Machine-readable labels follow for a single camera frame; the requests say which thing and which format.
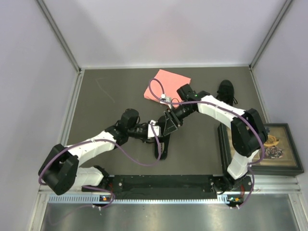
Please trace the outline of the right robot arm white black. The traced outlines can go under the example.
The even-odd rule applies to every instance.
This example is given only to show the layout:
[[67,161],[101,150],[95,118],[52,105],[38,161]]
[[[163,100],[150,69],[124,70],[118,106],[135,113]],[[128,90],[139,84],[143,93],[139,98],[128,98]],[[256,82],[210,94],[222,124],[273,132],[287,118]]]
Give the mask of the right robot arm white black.
[[224,173],[223,190],[237,190],[243,178],[253,165],[253,158],[259,150],[264,150],[268,139],[265,127],[255,109],[243,110],[230,106],[205,91],[199,93],[185,84],[177,90],[182,99],[180,103],[172,103],[165,110],[163,136],[176,131],[182,126],[184,118],[194,112],[204,114],[224,124],[231,130],[232,145],[235,150],[233,158]]

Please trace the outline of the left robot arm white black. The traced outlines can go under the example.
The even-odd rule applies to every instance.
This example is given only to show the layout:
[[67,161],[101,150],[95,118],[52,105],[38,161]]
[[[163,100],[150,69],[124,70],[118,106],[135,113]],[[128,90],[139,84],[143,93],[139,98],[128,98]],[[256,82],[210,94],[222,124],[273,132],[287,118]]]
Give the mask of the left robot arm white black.
[[157,139],[160,134],[158,122],[151,120],[141,124],[139,112],[127,109],[114,125],[98,135],[66,147],[53,146],[38,171],[39,184],[49,186],[56,195],[79,187],[104,191],[110,182],[106,170],[100,166],[82,168],[82,164],[102,153],[121,149],[129,138],[146,142]]

